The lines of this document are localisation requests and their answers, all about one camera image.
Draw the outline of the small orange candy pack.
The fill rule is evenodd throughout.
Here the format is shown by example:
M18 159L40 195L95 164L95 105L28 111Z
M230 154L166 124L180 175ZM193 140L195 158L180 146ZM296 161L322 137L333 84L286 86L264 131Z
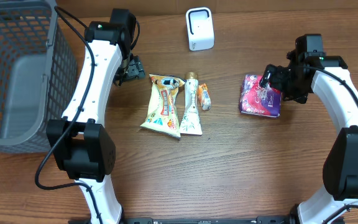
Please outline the small orange candy pack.
M198 86L198 99L202 110L208 111L211 109L211 97L209 95L208 86L205 83Z

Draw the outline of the white cream tube gold cap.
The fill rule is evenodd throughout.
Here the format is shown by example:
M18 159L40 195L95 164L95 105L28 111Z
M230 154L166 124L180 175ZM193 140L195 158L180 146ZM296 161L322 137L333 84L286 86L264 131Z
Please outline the white cream tube gold cap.
M188 72L185 80L185 111L180 124L180 133L201 136L203 132L197 105L198 74Z

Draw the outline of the red purple tissue pack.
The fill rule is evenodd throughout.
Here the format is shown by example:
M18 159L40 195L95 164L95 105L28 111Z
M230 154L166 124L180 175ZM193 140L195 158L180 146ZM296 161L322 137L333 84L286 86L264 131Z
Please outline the red purple tissue pack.
M246 75L242 82L239 111L244 114L277 118L280 116L282 94L267 85L259 85L261 75Z

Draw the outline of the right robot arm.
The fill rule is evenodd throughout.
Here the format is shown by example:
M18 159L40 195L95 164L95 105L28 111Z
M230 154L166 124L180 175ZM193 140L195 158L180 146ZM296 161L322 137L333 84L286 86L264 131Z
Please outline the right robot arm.
M284 223L342 223L343 213L358 209L358 91L346 62L326 55L319 34L298 37L287 59L286 67L267 65L259 85L300 104L315 94L332 119L337 138L323 165L323 186L295 205Z

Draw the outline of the cream snack bag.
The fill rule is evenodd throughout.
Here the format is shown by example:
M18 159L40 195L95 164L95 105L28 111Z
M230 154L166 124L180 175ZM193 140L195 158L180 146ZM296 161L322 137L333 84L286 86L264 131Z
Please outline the cream snack bag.
M184 79L168 75L150 74L151 96L145 121L141 128L164 133L180 139L179 120L175 100Z

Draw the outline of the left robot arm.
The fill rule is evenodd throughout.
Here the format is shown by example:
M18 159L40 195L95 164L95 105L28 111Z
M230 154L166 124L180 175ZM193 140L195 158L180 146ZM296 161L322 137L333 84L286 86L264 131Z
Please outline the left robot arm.
M47 123L46 134L57 167L78 186L91 217L87 223L125 223L111 180L116 146L105 130L105 112L113 85L144 78L139 58L132 54L140 25L128 9L113 9L107 22L92 21L79 37L85 59L74 94L60 119Z

